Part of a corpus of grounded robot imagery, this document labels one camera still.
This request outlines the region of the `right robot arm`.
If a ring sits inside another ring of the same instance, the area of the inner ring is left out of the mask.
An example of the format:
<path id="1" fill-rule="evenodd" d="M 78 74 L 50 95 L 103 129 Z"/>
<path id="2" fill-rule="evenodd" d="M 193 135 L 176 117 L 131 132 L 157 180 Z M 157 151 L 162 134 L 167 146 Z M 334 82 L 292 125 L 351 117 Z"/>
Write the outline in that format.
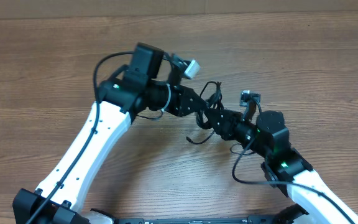
<path id="1" fill-rule="evenodd" d="M 291 146 L 281 112 L 263 111 L 254 124 L 231 110 L 208 109 L 205 115 L 224 140 L 236 140 L 263 157 L 263 184 L 279 188 L 293 200 L 294 204 L 276 214 L 272 223 L 358 223 L 358 215 Z"/>

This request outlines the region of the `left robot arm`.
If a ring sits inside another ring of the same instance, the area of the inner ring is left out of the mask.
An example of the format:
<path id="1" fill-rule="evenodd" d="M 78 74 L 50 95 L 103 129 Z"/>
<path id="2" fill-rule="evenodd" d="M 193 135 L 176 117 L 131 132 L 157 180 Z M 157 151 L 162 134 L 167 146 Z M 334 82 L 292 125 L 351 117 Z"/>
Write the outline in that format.
<path id="1" fill-rule="evenodd" d="M 138 43 L 129 64 L 93 81 L 95 101 L 65 155 L 34 191 L 20 189 L 12 203 L 16 223 L 114 223 L 106 212 L 82 213 L 90 186 L 115 143 L 146 108 L 175 116 L 206 109 L 207 104 L 181 79 L 200 70 L 195 59 Z"/>

